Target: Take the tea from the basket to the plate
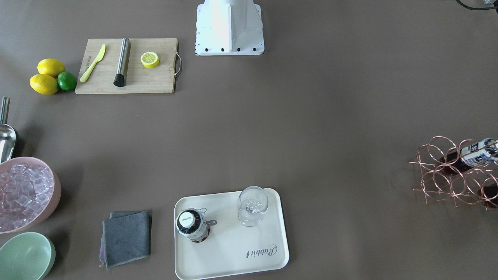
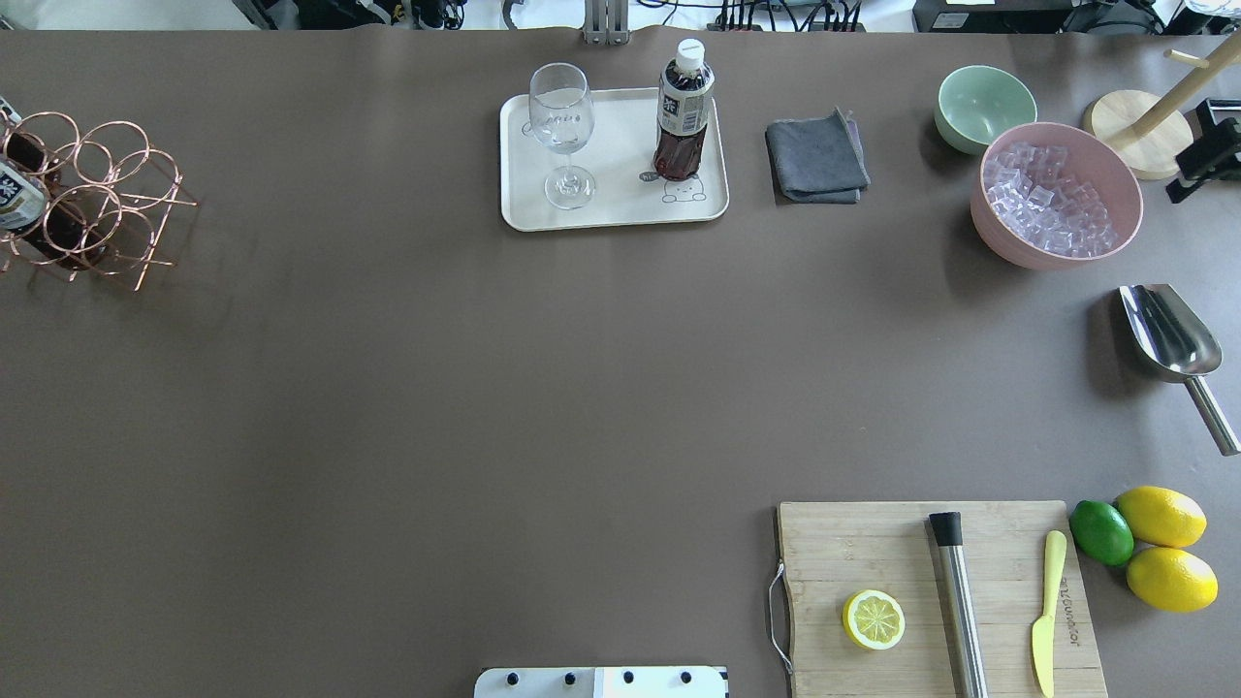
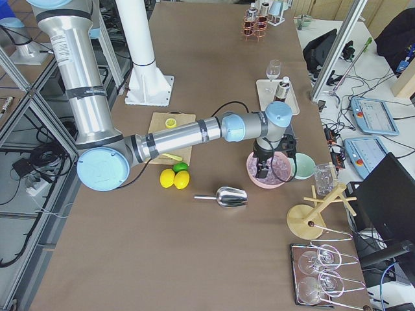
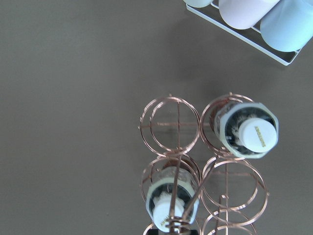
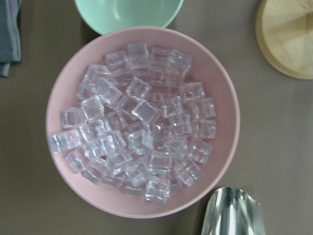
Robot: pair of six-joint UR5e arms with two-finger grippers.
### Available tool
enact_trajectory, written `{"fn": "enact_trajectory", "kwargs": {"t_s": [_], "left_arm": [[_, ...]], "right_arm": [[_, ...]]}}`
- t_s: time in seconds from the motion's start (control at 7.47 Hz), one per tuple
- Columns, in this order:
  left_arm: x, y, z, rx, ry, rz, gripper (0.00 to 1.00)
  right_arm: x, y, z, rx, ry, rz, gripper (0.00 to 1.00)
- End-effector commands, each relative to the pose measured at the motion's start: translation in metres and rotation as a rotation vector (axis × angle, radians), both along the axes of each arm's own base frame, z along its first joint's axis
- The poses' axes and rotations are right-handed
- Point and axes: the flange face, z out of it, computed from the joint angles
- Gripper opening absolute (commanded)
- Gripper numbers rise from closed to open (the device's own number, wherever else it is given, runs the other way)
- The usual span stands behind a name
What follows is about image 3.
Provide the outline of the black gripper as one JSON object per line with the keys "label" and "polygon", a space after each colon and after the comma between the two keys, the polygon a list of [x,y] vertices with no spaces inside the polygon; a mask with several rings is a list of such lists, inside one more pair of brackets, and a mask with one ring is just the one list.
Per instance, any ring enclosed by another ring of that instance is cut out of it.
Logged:
{"label": "black gripper", "polygon": [[254,158],[257,159],[257,179],[265,179],[268,175],[268,159],[274,156],[275,152],[285,152],[287,157],[296,161],[296,139],[291,134],[284,134],[279,141],[271,141],[266,137],[257,138],[253,146]]}

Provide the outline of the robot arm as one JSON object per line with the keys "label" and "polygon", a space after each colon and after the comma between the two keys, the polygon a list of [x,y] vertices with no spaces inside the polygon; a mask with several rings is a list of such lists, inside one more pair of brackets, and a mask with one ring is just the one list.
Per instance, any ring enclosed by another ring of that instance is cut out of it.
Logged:
{"label": "robot arm", "polygon": [[32,1],[39,28],[51,41],[75,123],[81,182],[97,191],[128,185],[130,169],[147,165],[160,154],[208,143],[254,140],[257,176],[268,173],[267,161],[277,151],[296,154],[296,140],[286,133],[292,110],[272,102],[265,111],[226,113],[146,135],[124,136],[113,124],[90,36],[95,33],[97,1]]}

